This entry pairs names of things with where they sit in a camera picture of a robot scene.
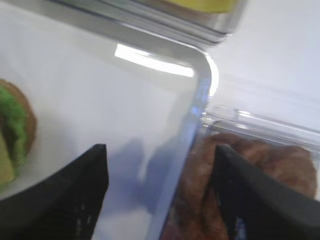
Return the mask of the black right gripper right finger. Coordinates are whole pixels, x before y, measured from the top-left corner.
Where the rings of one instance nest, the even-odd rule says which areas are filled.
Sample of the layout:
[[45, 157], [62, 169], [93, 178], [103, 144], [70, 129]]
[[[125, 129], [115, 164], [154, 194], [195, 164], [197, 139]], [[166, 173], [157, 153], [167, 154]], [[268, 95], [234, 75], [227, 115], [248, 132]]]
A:
[[216, 147], [211, 180], [229, 239], [320, 238], [320, 203], [262, 173], [227, 145]]

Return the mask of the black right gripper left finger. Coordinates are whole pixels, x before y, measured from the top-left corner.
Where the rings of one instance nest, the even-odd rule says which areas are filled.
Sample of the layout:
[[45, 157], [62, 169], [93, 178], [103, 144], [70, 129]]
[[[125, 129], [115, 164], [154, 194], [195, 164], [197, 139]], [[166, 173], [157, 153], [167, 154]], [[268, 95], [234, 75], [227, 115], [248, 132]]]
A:
[[109, 186], [107, 147], [0, 202], [2, 240], [90, 240]]

